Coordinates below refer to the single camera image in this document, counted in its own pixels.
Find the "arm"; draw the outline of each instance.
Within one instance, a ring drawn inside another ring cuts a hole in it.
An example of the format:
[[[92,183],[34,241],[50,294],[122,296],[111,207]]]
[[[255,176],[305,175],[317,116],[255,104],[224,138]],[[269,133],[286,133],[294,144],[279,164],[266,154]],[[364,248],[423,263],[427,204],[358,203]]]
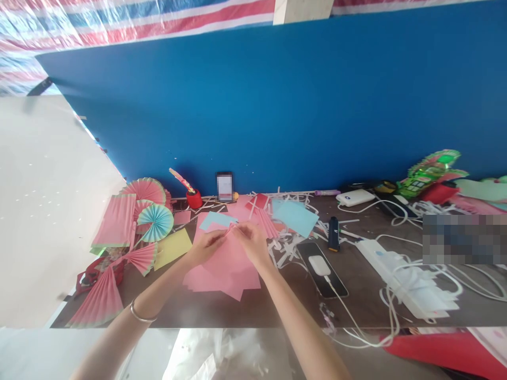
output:
[[[232,229],[264,280],[308,380],[349,380],[333,345],[273,266],[262,231],[251,223]]]
[[[222,245],[223,234],[224,231],[210,232],[194,242],[184,257],[136,298],[136,314],[145,319],[157,316],[188,271],[205,262]],[[149,326],[150,323],[136,319],[127,307],[109,325],[71,379],[114,379],[128,353]]]

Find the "blue board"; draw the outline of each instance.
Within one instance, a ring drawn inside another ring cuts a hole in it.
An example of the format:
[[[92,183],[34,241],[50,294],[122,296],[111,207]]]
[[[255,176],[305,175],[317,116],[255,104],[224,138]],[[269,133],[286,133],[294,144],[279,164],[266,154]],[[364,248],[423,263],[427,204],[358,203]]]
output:
[[[244,28],[37,57],[130,181],[203,195],[403,179],[434,151],[507,174],[507,3]]]

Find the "wooden table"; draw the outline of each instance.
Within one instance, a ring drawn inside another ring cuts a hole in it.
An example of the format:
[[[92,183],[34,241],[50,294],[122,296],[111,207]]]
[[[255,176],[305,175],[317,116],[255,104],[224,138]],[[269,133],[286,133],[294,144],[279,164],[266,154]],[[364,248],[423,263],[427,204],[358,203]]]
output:
[[[380,234],[389,234],[403,239],[422,242],[422,231],[409,223],[398,227],[391,226],[391,217],[383,214],[376,206],[371,207],[361,214],[342,212],[336,207],[333,197],[311,198],[311,205],[319,210],[322,221],[327,222],[331,216],[339,220],[360,219],[359,222],[342,225],[347,229],[364,238],[374,239]],[[350,208],[357,211],[366,205]],[[195,234],[195,221],[185,227],[191,239]],[[412,260],[422,258],[423,249],[415,244],[382,237],[379,242],[390,251],[404,253]],[[363,255],[351,244],[343,243],[339,253],[333,253],[327,249],[327,243],[317,240],[322,251],[347,287],[350,295],[343,299],[350,312],[360,327],[386,328],[389,327],[388,308],[379,297],[379,290],[385,286],[384,282],[366,261]],[[156,272],[152,271],[147,277],[142,277],[132,265],[125,267],[123,282],[118,287],[124,306],[129,303],[152,282],[161,276],[170,264]],[[491,284],[482,275],[474,270],[463,267],[464,270],[476,281],[488,289]],[[489,272],[507,289],[507,277],[495,267],[488,267]],[[301,300],[313,318],[325,326],[325,321],[319,311],[319,304],[324,300],[318,294],[312,278],[306,274],[299,265],[288,265],[281,269],[281,273],[287,280],[293,291]],[[440,287],[446,290],[454,290],[455,285],[446,280],[439,280]],[[52,327],[64,327],[84,301],[86,295],[82,294],[75,300],[72,299],[63,308]],[[347,315],[340,301],[326,300],[328,308],[336,315],[334,321],[337,327],[353,327],[350,317]],[[507,315],[507,303],[497,302],[479,296],[467,289],[459,297],[460,310],[450,311],[450,317],[438,319],[438,326],[504,326]],[[414,321],[410,323],[400,318],[402,327],[434,326],[428,325],[422,320],[415,319],[404,305],[399,305],[396,310],[404,317]],[[276,309],[271,301],[269,293],[261,281],[261,289],[245,290],[238,302],[222,292],[192,292],[181,287],[162,309],[158,319],[151,327],[166,328],[197,328],[197,327],[278,327],[281,326]]]

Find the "phone screen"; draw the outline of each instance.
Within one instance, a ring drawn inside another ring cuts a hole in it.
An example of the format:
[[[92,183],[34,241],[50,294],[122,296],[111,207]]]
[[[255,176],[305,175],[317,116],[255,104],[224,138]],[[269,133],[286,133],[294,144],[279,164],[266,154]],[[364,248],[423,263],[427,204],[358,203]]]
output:
[[[306,242],[298,244],[296,247],[301,255],[301,258],[305,262],[309,273],[312,275],[313,281],[315,282],[315,285],[317,285],[317,289],[322,297],[336,298],[336,294],[333,291],[333,289],[331,289],[326,279],[315,273],[315,270],[313,269],[308,259],[311,256],[322,256],[327,266],[331,270],[331,274],[328,277],[331,281],[331,284],[333,284],[334,288],[336,289],[336,292],[340,295],[340,297],[346,297],[349,295],[349,292],[347,291],[345,285],[343,285],[342,281],[334,271],[333,267],[331,266],[331,264],[329,264],[329,261],[327,260],[326,256],[322,253],[322,250],[316,243]]]
[[[234,200],[232,172],[217,173],[217,190],[219,202],[232,202]]]

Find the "silver bracelet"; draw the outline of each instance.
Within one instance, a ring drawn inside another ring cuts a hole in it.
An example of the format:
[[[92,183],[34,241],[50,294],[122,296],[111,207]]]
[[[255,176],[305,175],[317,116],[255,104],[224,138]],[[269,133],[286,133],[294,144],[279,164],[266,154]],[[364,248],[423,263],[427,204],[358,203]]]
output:
[[[151,322],[154,322],[157,320],[157,317],[153,318],[153,319],[144,319],[144,318],[141,318],[139,315],[136,314],[135,310],[134,310],[134,301],[136,299],[134,298],[132,300],[132,303],[130,304],[130,311],[132,312],[132,315],[138,320],[138,321],[141,321],[141,322],[146,322],[146,323],[151,323]]]

